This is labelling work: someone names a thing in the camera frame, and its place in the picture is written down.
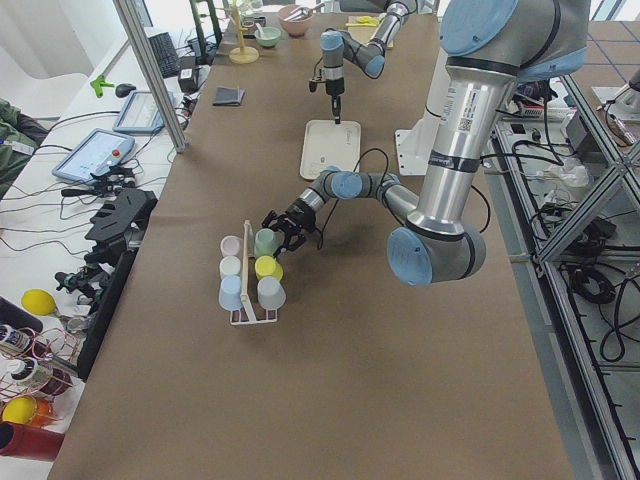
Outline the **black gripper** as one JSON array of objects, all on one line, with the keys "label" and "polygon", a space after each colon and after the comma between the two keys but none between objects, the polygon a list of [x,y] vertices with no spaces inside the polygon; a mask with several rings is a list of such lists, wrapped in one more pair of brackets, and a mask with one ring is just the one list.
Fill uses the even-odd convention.
[{"label": "black gripper", "polygon": [[271,210],[261,222],[265,229],[282,233],[282,240],[274,251],[278,258],[285,252],[294,252],[306,242],[305,231],[315,231],[315,211],[303,200],[295,200],[281,215]]}]

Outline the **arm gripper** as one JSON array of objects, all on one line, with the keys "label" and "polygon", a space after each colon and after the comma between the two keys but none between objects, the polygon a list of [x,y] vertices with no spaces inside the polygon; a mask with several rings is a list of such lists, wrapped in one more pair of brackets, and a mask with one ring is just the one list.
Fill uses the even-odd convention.
[{"label": "arm gripper", "polygon": [[341,95],[345,92],[344,78],[329,79],[316,76],[309,80],[309,91],[315,92],[320,84],[325,85],[325,92],[331,97],[331,111],[334,122],[341,123]]}]

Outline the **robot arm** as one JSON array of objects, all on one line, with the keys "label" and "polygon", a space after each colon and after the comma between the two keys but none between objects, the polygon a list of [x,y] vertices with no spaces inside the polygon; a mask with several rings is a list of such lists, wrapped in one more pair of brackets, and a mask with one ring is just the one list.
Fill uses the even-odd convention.
[{"label": "robot arm", "polygon": [[486,247],[462,213],[498,112],[518,85],[578,70],[586,58],[585,1],[454,1],[439,31],[449,85],[424,182],[413,193],[390,173],[329,167],[284,213],[263,226],[283,235],[282,251],[316,231],[329,202],[374,198],[402,222],[389,236],[394,275],[411,286],[458,280],[482,266]]},{"label": "robot arm", "polygon": [[[314,91],[316,85],[325,85],[326,93],[331,97],[333,119],[327,125],[332,133],[338,133],[343,127],[341,118],[341,95],[344,87],[344,63],[351,62],[366,77],[377,79],[385,66],[385,54],[389,44],[406,23],[409,16],[422,7],[420,1],[388,1],[385,3],[385,16],[371,39],[362,44],[344,30],[328,29],[321,34],[322,69],[310,80],[309,88]],[[270,212],[262,226],[273,232],[283,234],[283,242],[273,252],[278,257],[285,251],[295,251],[306,241],[306,235],[317,232],[318,244],[324,241],[324,230],[316,226],[316,214],[331,199],[336,201],[353,198],[376,197],[384,200],[382,188],[388,182],[389,175],[383,173],[373,179],[362,176],[356,170],[344,171],[327,167],[319,173],[314,182],[288,207],[285,213],[278,215]]]}]

